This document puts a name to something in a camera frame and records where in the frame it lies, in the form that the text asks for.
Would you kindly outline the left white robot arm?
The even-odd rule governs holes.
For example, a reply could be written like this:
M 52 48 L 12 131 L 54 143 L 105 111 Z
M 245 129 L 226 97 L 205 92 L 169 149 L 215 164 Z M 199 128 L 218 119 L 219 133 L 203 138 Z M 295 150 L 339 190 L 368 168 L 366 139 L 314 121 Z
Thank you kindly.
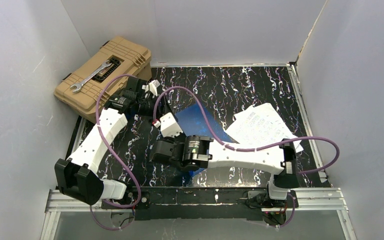
M 99 200 L 121 200 L 127 185 L 119 180 L 101 179 L 98 170 L 108 147 L 135 116 L 150 117 L 156 99 L 162 93 L 158 80 L 129 77 L 126 86 L 105 102 L 99 121 L 67 159 L 54 166 L 57 188 L 63 195 L 94 205 Z

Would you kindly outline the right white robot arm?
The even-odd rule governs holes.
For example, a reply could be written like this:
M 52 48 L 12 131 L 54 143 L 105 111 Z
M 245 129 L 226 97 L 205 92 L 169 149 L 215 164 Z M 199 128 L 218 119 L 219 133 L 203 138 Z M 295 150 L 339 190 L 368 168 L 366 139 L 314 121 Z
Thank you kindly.
M 283 201 L 289 190 L 300 187 L 296 149 L 289 142 L 257 150 L 232 142 L 221 144 L 202 135 L 184 140 L 165 137 L 152 147 L 150 160 L 184 172 L 235 167 L 270 173 L 267 189 L 271 200 Z

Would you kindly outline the white printed paper files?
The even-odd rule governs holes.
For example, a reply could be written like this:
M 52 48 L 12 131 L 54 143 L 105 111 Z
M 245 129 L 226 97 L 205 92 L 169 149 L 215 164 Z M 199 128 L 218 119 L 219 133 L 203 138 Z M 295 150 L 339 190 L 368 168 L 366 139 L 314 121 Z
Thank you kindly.
M 251 105 L 234 114 L 234 122 L 225 132 L 239 144 L 249 147 L 262 147 L 296 138 L 270 103 Z

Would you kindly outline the blue plastic folder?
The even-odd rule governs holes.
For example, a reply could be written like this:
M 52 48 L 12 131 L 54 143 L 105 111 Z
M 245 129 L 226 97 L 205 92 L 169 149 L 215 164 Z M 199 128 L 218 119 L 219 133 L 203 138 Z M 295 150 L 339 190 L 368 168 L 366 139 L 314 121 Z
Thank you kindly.
M 206 109 L 204 113 L 208 119 L 208 123 L 213 129 L 214 133 L 223 141 L 233 143 L 234 140 L 225 133 L 222 125 L 217 121 L 213 115 Z M 208 126 L 204 120 L 201 109 L 198 104 L 191 105 L 174 115 L 177 118 L 177 122 L 186 136 L 200 135 L 213 137 L 208 129 Z

